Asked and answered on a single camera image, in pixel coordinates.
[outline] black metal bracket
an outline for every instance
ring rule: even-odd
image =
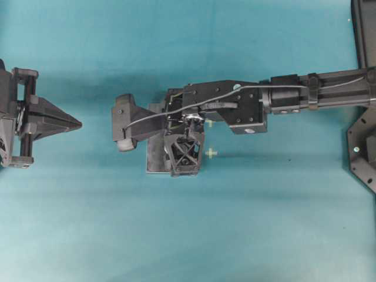
[[[350,169],[376,193],[376,109],[369,108],[348,129]]]

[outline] bolt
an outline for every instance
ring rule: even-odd
[[[255,131],[254,129],[252,129],[252,128],[247,128],[247,129],[245,129],[244,131],[245,131],[246,133],[248,133],[248,134],[256,133],[256,131]]]

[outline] black robot arm segment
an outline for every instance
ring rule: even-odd
[[[113,140],[124,152],[158,135],[166,171],[173,176],[197,174],[206,119],[225,121],[235,134],[261,133],[267,131],[268,113],[372,106],[375,86],[374,68],[278,76],[260,83],[223,80],[170,89],[158,112],[136,106],[126,94],[112,109]]]
[[[38,72],[14,68],[7,72],[0,60],[0,157],[3,167],[28,168],[33,163],[34,141],[79,129],[82,124],[44,98],[36,96]],[[24,85],[17,99],[18,84]],[[21,141],[19,156],[13,156],[14,136]]]

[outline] metal plate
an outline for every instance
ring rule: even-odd
[[[368,162],[367,137],[375,130],[375,121],[376,109],[369,108],[347,131],[350,170],[374,193],[376,169]]]
[[[162,112],[164,102],[149,104],[149,110],[160,113]],[[147,140],[146,152],[146,173],[169,173],[164,164],[165,143],[162,133],[152,136]]]

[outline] cable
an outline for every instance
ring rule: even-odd
[[[364,76],[361,76],[360,78],[357,78],[357,79],[354,79],[354,80],[351,80],[351,81],[348,81],[348,82],[344,82],[344,83],[336,84],[336,85],[325,86],[325,87],[321,87],[320,89],[329,89],[329,88],[336,88],[336,87],[340,87],[340,86],[345,86],[345,85],[349,85],[349,84],[361,81],[363,79],[364,79]]]
[[[344,85],[349,85],[349,84],[352,84],[352,83],[355,83],[355,82],[358,82],[358,81],[361,81],[362,79],[364,79],[364,77],[360,77],[360,78],[357,78],[357,79],[354,79],[354,80],[351,80],[351,81],[348,81],[348,82],[344,82],[344,83],[341,83],[341,84],[336,84],[336,85],[330,85],[330,86],[325,86],[325,87],[321,87],[320,89],[329,89],[329,88],[336,88],[336,87],[340,87],[340,86],[344,86]],[[175,113],[180,113],[186,109],[190,109],[190,108],[193,108],[193,107],[198,107],[198,106],[201,106],[203,104],[206,104],[206,103],[209,103],[211,101],[215,101],[215,100],[220,100],[220,99],[223,99],[223,98],[226,98],[226,97],[229,97],[231,95],[234,95],[235,93],[243,90],[243,89],[249,89],[249,88],[308,88],[307,86],[304,86],[304,85],[246,85],[246,86],[241,86],[231,92],[228,92],[226,94],[223,94],[223,95],[220,95],[220,96],[216,96],[214,98],[210,98],[208,100],[205,100],[205,101],[202,101],[200,103],[196,103],[196,104],[192,104],[192,105],[188,105],[188,106],[184,106],[180,109],[177,109],[177,110],[173,110],[171,112],[165,112],[165,113],[156,113],[155,115],[151,115],[151,116],[146,116],[146,117],[143,117],[141,119],[138,119],[138,120],[135,120],[134,122],[131,122],[130,124],[128,124],[124,130],[126,130],[127,128],[139,123],[139,122],[143,122],[145,120],[148,120],[148,119],[154,119],[154,118],[158,118],[159,116],[168,116],[168,115],[174,115]]]

